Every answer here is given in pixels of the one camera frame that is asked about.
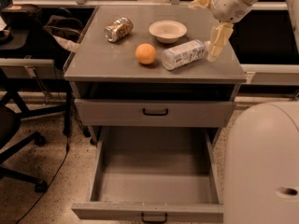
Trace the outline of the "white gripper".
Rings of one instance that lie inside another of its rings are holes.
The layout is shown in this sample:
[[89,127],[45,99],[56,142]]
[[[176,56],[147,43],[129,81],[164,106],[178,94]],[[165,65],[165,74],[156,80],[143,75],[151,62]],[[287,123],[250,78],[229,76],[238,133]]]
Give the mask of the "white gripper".
[[214,17],[221,21],[211,30],[207,49],[207,59],[214,62],[234,31],[233,23],[241,21],[249,13],[251,4],[249,0],[193,0],[189,8],[210,8]]

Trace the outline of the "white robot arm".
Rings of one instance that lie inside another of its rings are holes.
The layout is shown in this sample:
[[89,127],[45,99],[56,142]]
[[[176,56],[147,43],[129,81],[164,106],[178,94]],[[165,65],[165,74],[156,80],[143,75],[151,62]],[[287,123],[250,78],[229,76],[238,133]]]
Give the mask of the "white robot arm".
[[[233,31],[258,0],[194,0],[221,24],[207,59],[216,60]],[[299,0],[286,0],[292,29],[299,30]],[[299,224],[299,103],[274,102],[242,112],[226,145],[223,224]]]

